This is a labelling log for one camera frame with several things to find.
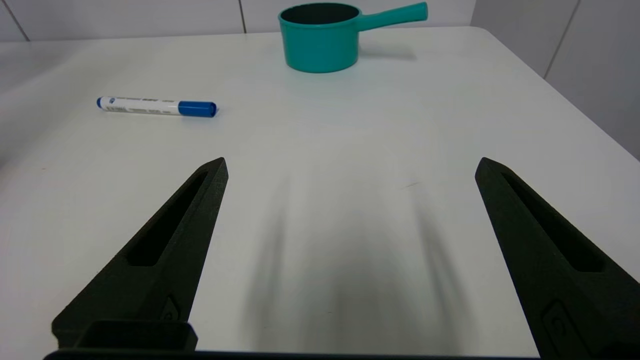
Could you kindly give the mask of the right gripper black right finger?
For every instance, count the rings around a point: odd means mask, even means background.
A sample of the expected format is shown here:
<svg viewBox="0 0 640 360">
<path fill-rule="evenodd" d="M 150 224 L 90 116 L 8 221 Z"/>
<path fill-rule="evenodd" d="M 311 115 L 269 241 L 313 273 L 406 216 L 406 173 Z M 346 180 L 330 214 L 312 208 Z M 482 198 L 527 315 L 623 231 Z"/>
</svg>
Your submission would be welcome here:
<svg viewBox="0 0 640 360">
<path fill-rule="evenodd" d="M 638 281 L 507 166 L 475 182 L 540 357 L 638 358 Z"/>
</svg>

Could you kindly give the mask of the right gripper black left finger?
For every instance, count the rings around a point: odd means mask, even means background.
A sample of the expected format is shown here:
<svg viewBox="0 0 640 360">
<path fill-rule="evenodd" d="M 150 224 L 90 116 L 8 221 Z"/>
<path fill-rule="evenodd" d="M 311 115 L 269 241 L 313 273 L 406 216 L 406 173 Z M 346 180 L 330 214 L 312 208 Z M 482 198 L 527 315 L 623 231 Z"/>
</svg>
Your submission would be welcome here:
<svg viewBox="0 0 640 360">
<path fill-rule="evenodd" d="M 228 178 L 222 157 L 187 178 L 53 319 L 60 349 L 98 321 L 189 319 Z"/>
</svg>

